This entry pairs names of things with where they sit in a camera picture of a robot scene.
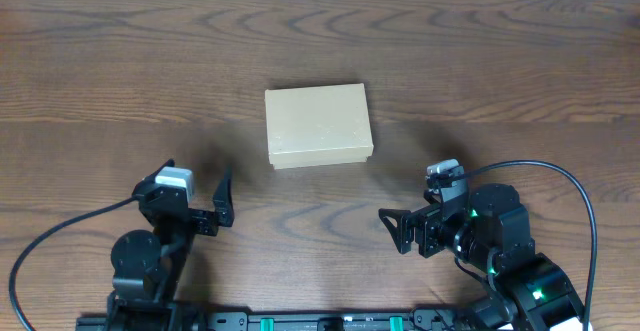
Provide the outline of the cardboard box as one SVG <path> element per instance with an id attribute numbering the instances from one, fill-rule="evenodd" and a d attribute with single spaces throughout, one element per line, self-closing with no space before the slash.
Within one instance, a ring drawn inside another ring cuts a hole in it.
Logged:
<path id="1" fill-rule="evenodd" d="M 373 154 L 362 83 L 267 90 L 265 109 L 276 169 L 359 163 Z"/>

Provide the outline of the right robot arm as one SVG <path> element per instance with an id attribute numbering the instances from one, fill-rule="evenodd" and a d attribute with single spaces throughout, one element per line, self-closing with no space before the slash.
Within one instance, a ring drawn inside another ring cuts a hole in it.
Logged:
<path id="1" fill-rule="evenodd" d="M 589 330 L 597 265 L 590 246 L 586 292 L 578 296 L 567 274 L 537 252 L 529 213 L 511 185 L 470 189 L 474 172 L 455 159 L 426 170 L 426 206 L 380 209 L 397 251 L 424 258 L 448 250 L 456 267 L 478 282 L 485 298 L 450 313 L 456 330 Z"/>

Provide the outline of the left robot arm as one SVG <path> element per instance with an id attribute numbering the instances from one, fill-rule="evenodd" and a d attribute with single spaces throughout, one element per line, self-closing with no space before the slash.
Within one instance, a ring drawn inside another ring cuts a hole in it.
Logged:
<path id="1" fill-rule="evenodd" d="M 178 283 L 196 236 L 214 237 L 234 222 L 229 169 L 213 196 L 212 211 L 189 206 L 193 172 L 170 159 L 132 191 L 152 226 L 120 237 L 111 250 L 114 268 L 107 330 L 204 330 L 204 313 L 175 300 Z"/>

